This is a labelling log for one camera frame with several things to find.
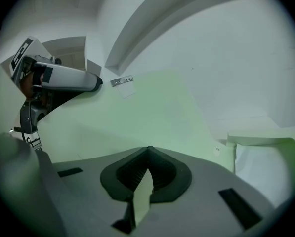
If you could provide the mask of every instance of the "black recessed slot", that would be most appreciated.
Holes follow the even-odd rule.
[[[154,186],[150,203],[173,202],[191,184],[192,174],[186,164],[151,146],[105,167],[100,174],[102,186],[112,199],[128,203],[124,217],[112,225],[124,233],[129,234],[136,227],[134,191],[147,169],[151,172]]]
[[[70,175],[80,173],[82,171],[83,170],[81,168],[71,168],[71,169],[67,169],[63,171],[58,171],[57,174],[59,175],[59,177],[65,177],[65,176],[70,176]]]
[[[235,190],[227,189],[219,191],[219,194],[245,230],[262,220]]]

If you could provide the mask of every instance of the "black rectangular slot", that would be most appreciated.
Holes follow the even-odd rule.
[[[53,72],[53,68],[46,67],[42,82],[49,83],[50,76],[52,75],[52,72]]]
[[[227,189],[219,194],[245,230],[262,220],[235,190]]]
[[[59,177],[65,177],[65,176],[74,175],[80,172],[82,172],[81,168],[71,168],[71,169],[67,169],[63,171],[58,171],[57,174],[59,175]]]

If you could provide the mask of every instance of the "white panel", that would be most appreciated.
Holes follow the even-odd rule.
[[[117,85],[115,88],[123,98],[127,98],[136,93],[134,82],[132,81]]]
[[[277,208],[295,192],[295,144],[236,146],[235,173]]]
[[[215,119],[206,120],[207,126],[215,140],[226,140],[231,131],[251,131],[276,129],[278,125],[269,117]]]
[[[147,169],[145,175],[143,176],[141,182],[138,184],[134,191],[134,215],[135,223],[138,224],[143,220],[146,213],[150,208],[150,195],[153,193],[153,178],[149,170]]]

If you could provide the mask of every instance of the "white wall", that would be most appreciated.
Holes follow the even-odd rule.
[[[169,68],[180,72],[209,124],[269,116],[280,127],[295,125],[295,28],[275,0],[200,11],[152,42],[123,75]]]
[[[86,56],[102,66],[123,26],[144,1],[105,0],[97,20],[90,11],[74,7],[13,17],[1,35],[0,62],[13,55],[27,35],[41,42],[91,36]],[[201,0],[199,5],[212,1]],[[227,131],[295,125],[293,23],[276,0],[222,1],[180,22],[171,14],[174,24],[143,46],[123,76],[178,70],[213,134],[219,127]],[[118,77],[106,68],[100,76],[104,81]]]

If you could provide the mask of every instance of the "metal bracket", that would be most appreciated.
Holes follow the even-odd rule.
[[[119,79],[114,79],[112,81],[110,81],[112,87],[115,87],[115,86],[118,86],[122,83],[126,83],[126,82],[129,82],[129,81],[133,81],[133,76],[127,76],[127,77],[121,77]]]

